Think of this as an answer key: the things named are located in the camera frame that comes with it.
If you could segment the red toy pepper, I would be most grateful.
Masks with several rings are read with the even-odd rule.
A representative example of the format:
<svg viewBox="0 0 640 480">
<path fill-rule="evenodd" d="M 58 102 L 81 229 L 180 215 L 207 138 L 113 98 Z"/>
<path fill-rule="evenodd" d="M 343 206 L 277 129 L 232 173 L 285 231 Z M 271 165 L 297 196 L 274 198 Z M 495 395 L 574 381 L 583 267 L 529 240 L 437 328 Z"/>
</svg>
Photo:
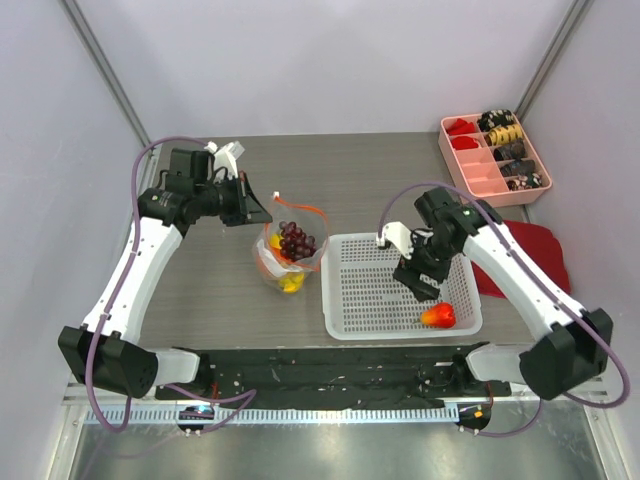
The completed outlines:
<svg viewBox="0 0 640 480">
<path fill-rule="evenodd" d="M 429 328 L 451 329 L 457 323 L 454 307 L 447 302 L 438 303 L 422 312 L 418 323 Z"/>
</svg>

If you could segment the clear zip bag orange zipper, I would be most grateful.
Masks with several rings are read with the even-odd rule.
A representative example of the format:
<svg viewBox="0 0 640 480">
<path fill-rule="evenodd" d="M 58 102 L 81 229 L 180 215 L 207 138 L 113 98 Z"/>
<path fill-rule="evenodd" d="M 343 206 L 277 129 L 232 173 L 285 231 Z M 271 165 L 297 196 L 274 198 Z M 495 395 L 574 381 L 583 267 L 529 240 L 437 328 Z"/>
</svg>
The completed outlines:
<svg viewBox="0 0 640 480">
<path fill-rule="evenodd" d="M 272 194 L 268 212 L 272 222 L 264 225 L 254 242 L 254 261 L 267 284 L 295 294 L 310 274 L 320 270 L 329 243 L 328 217 L 314 206 L 284 200 L 279 192 Z"/>
</svg>

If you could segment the dark red toy grapes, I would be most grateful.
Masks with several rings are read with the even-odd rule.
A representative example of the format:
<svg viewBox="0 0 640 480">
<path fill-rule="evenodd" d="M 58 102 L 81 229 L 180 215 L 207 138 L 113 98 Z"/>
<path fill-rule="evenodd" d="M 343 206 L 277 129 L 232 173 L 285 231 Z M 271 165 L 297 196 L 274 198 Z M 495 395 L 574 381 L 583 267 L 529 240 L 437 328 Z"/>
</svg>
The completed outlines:
<svg viewBox="0 0 640 480">
<path fill-rule="evenodd" d="M 278 224 L 280 255 L 288 261 L 300 261 L 312 257 L 318 250 L 316 239 L 308 235 L 296 222 L 281 221 Z"/>
</svg>

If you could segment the orange toy pumpkin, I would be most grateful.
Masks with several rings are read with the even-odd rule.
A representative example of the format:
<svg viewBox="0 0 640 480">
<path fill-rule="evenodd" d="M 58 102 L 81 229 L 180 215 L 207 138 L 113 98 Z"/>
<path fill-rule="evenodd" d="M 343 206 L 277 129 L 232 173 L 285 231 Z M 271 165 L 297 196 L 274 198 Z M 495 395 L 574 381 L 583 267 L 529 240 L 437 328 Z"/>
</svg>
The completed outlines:
<svg viewBox="0 0 640 480">
<path fill-rule="evenodd" d="M 255 260 L 257 268 L 260 271 L 265 271 L 265 265 L 264 265 L 264 262 L 262 260 L 262 256 L 261 256 L 260 251 L 259 250 L 254 250 L 253 253 L 254 253 L 254 260 Z"/>
</svg>

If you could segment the yellow toy banana bunch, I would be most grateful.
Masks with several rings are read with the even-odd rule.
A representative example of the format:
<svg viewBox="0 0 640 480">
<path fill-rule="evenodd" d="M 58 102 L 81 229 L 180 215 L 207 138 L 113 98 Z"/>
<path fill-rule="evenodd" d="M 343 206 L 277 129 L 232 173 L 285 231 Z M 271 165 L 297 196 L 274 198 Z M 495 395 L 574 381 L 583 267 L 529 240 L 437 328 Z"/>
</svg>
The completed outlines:
<svg viewBox="0 0 640 480">
<path fill-rule="evenodd" d="M 280 234 L 272 234 L 269 239 L 269 246 L 280 260 L 282 260 L 280 256 L 280 241 L 282 239 Z M 302 288 L 305 276 L 304 272 L 287 272 L 278 280 L 278 285 L 284 293 L 293 294 Z"/>
</svg>

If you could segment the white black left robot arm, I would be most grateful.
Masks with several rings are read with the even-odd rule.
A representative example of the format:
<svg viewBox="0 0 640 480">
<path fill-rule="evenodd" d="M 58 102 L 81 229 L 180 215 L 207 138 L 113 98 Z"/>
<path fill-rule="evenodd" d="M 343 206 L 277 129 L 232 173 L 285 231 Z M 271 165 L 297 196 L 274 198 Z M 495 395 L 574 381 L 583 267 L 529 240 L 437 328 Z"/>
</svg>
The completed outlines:
<svg viewBox="0 0 640 480">
<path fill-rule="evenodd" d="M 266 224 L 272 217 L 237 166 L 243 146 L 208 143 L 201 150 L 175 148 L 164 180 L 137 199 L 139 218 L 96 305 L 78 327 L 64 327 L 59 349 L 75 379 L 96 388 L 142 398 L 152 388 L 178 383 L 190 398 L 205 397 L 212 373 L 186 348 L 145 350 L 142 323 L 158 281 L 189 228 L 202 217 L 227 227 Z"/>
</svg>

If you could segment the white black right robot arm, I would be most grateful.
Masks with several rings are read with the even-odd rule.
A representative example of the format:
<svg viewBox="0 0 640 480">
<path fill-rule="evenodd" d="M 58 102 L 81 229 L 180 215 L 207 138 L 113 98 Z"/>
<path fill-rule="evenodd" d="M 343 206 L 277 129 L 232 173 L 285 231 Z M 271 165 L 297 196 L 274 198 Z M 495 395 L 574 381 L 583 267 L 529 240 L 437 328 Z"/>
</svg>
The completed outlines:
<svg viewBox="0 0 640 480">
<path fill-rule="evenodd" d="M 453 259 L 463 255 L 489 276 L 525 321 L 534 342 L 524 349 L 487 344 L 451 371 L 457 391 L 472 395 L 487 381 L 528 386 L 552 400 L 604 372 L 612 353 L 613 321 L 602 309 L 589 311 L 557 286 L 516 242 L 485 201 L 453 199 L 456 188 L 425 185 L 414 207 L 426 225 L 411 230 L 380 221 L 379 248 L 401 254 L 395 280 L 420 301 L 434 300 Z"/>
</svg>

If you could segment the white perforated plastic basket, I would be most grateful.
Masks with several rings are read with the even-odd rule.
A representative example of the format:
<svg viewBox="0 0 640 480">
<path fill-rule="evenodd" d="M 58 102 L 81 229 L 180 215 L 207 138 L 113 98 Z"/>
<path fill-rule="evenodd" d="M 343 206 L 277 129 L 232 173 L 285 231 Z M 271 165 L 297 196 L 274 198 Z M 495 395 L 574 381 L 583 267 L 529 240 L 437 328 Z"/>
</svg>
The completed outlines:
<svg viewBox="0 0 640 480">
<path fill-rule="evenodd" d="M 464 256 L 451 264 L 435 301 L 419 302 L 393 279 L 400 258 L 395 248 L 380 250 L 373 233 L 337 234 L 321 260 L 322 311 L 329 335 L 341 341 L 423 340 L 474 335 L 483 325 L 481 300 Z M 451 328 L 421 323 L 423 312 L 447 302 L 456 323 Z"/>
</svg>

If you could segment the folded red cloth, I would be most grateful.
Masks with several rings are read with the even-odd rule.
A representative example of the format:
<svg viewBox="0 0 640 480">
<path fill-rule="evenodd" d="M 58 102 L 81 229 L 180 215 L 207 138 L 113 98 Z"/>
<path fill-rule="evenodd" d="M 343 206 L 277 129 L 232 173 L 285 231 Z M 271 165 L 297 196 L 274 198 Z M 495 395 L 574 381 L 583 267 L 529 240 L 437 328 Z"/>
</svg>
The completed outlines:
<svg viewBox="0 0 640 480">
<path fill-rule="evenodd" d="M 571 294 L 563 250 L 553 233 L 539 225 L 504 220 L 513 238 L 541 270 L 566 294 Z"/>
</svg>

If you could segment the pink compartment tray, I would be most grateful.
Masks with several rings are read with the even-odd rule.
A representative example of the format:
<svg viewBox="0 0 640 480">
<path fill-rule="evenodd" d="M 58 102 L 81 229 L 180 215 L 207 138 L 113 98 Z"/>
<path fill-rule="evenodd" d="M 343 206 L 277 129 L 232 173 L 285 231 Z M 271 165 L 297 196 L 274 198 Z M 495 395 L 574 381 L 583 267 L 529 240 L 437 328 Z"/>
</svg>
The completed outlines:
<svg viewBox="0 0 640 480">
<path fill-rule="evenodd" d="M 440 121 L 438 144 L 454 185 L 486 200 L 493 207 L 534 203 L 551 189 L 553 181 L 528 136 L 523 133 L 524 160 L 535 163 L 534 172 L 540 176 L 541 185 L 511 190 L 508 182 L 515 181 L 518 176 L 504 176 L 501 168 L 513 159 L 496 159 L 494 150 L 497 146 L 487 143 L 487 133 L 477 124 L 480 117 L 480 114 L 468 114 L 444 117 Z"/>
</svg>

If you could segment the dark patterned rolled cloth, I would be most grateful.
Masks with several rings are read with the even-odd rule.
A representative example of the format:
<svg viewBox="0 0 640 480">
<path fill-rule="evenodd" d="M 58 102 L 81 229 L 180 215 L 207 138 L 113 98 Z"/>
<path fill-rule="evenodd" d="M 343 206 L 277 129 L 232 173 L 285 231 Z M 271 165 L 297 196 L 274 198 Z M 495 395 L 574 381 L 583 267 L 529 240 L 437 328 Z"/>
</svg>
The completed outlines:
<svg viewBox="0 0 640 480">
<path fill-rule="evenodd" d="M 532 159 L 514 160 L 500 167 L 503 177 L 526 176 L 535 171 L 536 164 Z"/>
</svg>

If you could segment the dark dotted rolled cloth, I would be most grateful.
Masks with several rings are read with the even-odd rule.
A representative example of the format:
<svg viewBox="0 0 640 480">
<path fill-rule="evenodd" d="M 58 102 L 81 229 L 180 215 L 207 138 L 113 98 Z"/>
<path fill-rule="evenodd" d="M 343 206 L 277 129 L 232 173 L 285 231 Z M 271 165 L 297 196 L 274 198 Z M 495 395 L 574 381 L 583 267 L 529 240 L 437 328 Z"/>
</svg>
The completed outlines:
<svg viewBox="0 0 640 480">
<path fill-rule="evenodd" d="M 506 182 L 510 191 L 523 191 L 542 187 L 542 178 L 538 173 L 532 172 L 510 178 Z"/>
</svg>

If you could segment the dark brown rolled cloth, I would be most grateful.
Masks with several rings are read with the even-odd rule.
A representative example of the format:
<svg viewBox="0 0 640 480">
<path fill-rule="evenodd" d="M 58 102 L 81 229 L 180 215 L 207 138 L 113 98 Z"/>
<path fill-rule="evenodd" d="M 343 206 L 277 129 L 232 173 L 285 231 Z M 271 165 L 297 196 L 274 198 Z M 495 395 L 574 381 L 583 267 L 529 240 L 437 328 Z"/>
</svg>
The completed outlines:
<svg viewBox="0 0 640 480">
<path fill-rule="evenodd" d="M 516 139 L 511 143 L 501 145 L 493 150 L 495 161 L 521 160 L 526 157 L 526 147 L 523 139 Z"/>
</svg>

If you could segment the black floral rolled cloth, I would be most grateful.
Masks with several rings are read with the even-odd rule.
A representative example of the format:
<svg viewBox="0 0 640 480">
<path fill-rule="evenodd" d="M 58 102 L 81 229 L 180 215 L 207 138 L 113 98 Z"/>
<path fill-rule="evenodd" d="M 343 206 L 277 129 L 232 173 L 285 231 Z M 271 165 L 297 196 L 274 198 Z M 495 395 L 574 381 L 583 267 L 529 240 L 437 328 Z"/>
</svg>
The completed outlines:
<svg viewBox="0 0 640 480">
<path fill-rule="evenodd" d="M 514 114 L 508 109 L 494 109 L 483 112 L 477 120 L 479 130 L 489 132 L 498 127 L 507 127 L 515 123 Z"/>
</svg>

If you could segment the aluminium frame rail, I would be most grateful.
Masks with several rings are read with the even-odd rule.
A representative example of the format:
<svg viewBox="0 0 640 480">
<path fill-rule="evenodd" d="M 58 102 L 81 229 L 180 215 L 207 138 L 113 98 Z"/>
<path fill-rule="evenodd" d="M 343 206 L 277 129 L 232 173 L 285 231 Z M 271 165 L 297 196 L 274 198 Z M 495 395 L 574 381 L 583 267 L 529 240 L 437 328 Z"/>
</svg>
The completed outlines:
<svg viewBox="0 0 640 480">
<path fill-rule="evenodd" d="M 76 36 L 85 48 L 91 62 L 111 94 L 128 127 L 141 146 L 151 143 L 151 137 L 143 126 L 129 96 L 113 69 L 102 45 L 76 0 L 59 0 L 59 6 L 66 15 Z"/>
</svg>

